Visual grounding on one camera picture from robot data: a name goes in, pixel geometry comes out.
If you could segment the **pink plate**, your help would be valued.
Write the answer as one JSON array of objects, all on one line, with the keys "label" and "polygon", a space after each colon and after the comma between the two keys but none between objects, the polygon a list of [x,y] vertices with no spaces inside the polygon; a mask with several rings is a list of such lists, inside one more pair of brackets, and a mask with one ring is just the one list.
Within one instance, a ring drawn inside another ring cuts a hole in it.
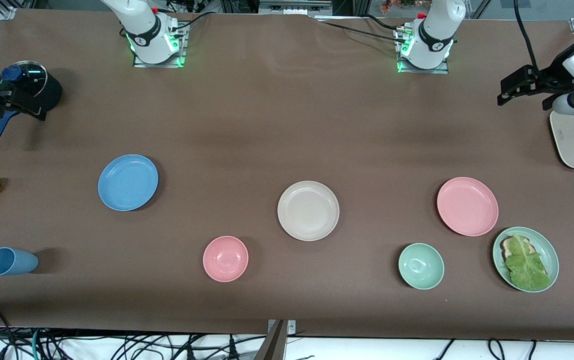
[{"label": "pink plate", "polygon": [[447,180],[437,193],[437,210],[450,230],[467,237],[490,232],[498,221],[499,207],[493,192],[470,177]]}]

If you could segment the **blue plate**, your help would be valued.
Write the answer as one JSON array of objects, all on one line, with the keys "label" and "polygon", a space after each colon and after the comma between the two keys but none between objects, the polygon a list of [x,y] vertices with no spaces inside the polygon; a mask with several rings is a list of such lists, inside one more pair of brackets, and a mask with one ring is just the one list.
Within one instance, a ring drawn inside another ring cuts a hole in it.
[{"label": "blue plate", "polygon": [[150,158],[126,154],[104,167],[97,183],[98,196],[107,208],[118,212],[137,210],[156,194],[159,171]]}]

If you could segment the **dark blue saucepan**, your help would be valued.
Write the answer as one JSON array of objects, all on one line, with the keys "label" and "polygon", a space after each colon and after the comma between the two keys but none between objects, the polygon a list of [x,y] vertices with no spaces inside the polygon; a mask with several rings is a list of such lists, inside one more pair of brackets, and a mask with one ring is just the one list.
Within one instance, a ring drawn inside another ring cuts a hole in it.
[{"label": "dark blue saucepan", "polygon": [[[61,100],[63,88],[60,82],[51,73],[49,73],[49,71],[44,66],[43,68],[47,72],[47,80],[43,90],[36,96],[36,98],[43,102],[45,107],[47,107],[47,112],[49,112],[50,110],[53,110]],[[14,116],[18,116],[18,114],[14,112],[5,112],[3,117],[0,118],[0,139],[9,121]]]}]

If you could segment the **toasted bread slice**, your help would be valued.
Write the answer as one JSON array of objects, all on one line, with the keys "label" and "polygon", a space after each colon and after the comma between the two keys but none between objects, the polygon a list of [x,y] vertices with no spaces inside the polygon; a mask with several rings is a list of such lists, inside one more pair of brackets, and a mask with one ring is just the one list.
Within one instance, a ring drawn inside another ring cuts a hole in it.
[{"label": "toasted bread slice", "polygon": [[527,237],[515,234],[502,240],[501,252],[502,258],[506,261],[512,255],[533,255],[536,253],[536,248],[534,248]]}]

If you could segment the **blue cup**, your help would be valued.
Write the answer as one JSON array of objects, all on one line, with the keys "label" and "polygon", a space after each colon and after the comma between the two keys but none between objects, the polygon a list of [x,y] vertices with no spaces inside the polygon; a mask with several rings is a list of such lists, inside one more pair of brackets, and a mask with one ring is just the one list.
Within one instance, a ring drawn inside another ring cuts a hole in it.
[{"label": "blue cup", "polygon": [[28,251],[11,248],[0,248],[0,276],[28,274],[37,269],[38,258]]}]

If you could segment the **green plate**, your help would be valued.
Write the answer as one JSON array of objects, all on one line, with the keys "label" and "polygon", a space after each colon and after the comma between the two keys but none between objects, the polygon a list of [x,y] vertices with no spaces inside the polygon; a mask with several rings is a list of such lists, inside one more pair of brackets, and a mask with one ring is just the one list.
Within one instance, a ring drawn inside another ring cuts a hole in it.
[{"label": "green plate", "polygon": [[[515,285],[511,284],[509,272],[507,267],[505,266],[505,260],[502,256],[501,243],[504,239],[511,237],[513,235],[521,235],[523,237],[527,237],[527,239],[530,239],[530,242],[534,246],[536,251],[540,253],[541,261],[543,262],[550,278],[550,285],[546,289],[542,291],[531,292],[518,289]],[[511,285],[511,287],[513,287],[514,289],[527,293],[540,293],[550,289],[550,287],[552,287],[552,285],[556,283],[556,280],[560,272],[559,258],[552,244],[540,232],[534,230],[533,228],[528,227],[510,227],[501,231],[497,235],[492,245],[492,263],[493,266],[495,266],[497,273],[505,280],[505,282]]]}]

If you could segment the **green lettuce leaf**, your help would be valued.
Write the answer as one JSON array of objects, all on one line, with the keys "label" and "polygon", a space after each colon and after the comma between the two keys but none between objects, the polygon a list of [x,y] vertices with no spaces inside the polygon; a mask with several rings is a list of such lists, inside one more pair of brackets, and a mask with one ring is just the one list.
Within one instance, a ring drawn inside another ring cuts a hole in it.
[{"label": "green lettuce leaf", "polygon": [[537,250],[527,256],[509,256],[504,262],[508,269],[509,282],[520,290],[540,292],[552,283]]}]

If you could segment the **green bowl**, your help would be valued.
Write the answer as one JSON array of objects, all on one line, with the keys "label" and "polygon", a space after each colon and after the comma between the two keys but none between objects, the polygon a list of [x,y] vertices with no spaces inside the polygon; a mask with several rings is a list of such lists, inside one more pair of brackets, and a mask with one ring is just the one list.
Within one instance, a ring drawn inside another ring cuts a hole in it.
[{"label": "green bowl", "polygon": [[437,287],[445,275],[445,262],[433,246],[426,243],[412,243],[404,248],[397,261],[402,279],[417,290],[431,290]]}]

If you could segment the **grey power strip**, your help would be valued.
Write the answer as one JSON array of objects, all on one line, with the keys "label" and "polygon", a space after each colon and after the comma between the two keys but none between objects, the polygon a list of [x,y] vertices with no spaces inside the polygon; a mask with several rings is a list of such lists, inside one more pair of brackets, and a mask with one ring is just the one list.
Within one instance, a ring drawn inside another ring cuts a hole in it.
[{"label": "grey power strip", "polygon": [[258,14],[332,16],[332,0],[259,0]]}]

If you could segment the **beige plate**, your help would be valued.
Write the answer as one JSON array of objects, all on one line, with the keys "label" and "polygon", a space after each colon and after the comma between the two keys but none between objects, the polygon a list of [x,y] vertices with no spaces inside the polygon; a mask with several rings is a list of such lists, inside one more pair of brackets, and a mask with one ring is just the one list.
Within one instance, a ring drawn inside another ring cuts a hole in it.
[{"label": "beige plate", "polygon": [[290,237],[314,242],[335,230],[340,219],[340,203],[325,184],[303,180],[282,192],[277,204],[277,218]]}]

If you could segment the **brown table cloth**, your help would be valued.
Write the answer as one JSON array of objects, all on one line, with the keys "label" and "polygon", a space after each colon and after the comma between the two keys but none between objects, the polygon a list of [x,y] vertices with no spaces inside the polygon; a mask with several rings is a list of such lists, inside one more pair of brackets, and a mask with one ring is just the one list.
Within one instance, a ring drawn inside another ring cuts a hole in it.
[{"label": "brown table cloth", "polygon": [[[303,15],[209,14],[183,68],[134,68],[109,11],[18,11],[0,25],[0,71],[41,63],[63,98],[0,139],[0,248],[38,258],[0,276],[0,311],[17,327],[260,334],[286,319],[306,337],[574,340],[574,170],[544,95],[497,105],[501,79],[529,63],[520,30],[470,20],[457,39],[449,74],[397,73],[384,39]],[[155,164],[157,191],[108,208],[100,174],[133,154]],[[490,232],[442,221],[438,191],[458,177],[495,195]],[[339,201],[317,241],[278,220],[281,194],[303,181]],[[492,246],[512,227],[552,244],[549,289],[497,272]],[[203,267],[221,236],[248,250],[232,282]],[[433,289],[399,273],[414,243],[444,260]]]}]

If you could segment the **pink bowl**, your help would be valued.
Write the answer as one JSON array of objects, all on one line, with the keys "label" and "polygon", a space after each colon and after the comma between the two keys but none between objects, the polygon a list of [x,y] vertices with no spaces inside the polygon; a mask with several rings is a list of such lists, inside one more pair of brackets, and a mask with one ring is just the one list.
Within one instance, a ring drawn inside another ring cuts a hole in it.
[{"label": "pink bowl", "polygon": [[205,273],[219,283],[236,281],[244,274],[248,263],[248,248],[242,240],[232,235],[211,240],[202,256]]}]

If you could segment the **metal table bracket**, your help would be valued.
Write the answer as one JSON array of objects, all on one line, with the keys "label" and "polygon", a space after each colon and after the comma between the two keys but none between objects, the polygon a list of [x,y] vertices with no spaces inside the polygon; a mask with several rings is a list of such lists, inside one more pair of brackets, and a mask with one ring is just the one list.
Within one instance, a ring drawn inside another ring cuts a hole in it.
[{"label": "metal table bracket", "polygon": [[[269,319],[268,321],[268,330],[267,333],[269,334],[274,326],[274,324],[277,322],[276,319]],[[294,336],[297,333],[297,323],[295,319],[289,319],[289,320],[285,320],[285,328],[287,328],[286,333],[288,337]]]}]

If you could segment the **dark brown post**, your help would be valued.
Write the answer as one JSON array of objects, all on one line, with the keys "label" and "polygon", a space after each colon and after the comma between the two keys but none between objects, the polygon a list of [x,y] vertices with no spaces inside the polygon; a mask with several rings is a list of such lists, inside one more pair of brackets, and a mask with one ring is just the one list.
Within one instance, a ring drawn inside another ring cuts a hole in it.
[{"label": "dark brown post", "polygon": [[253,360],[284,360],[289,321],[274,320]]}]

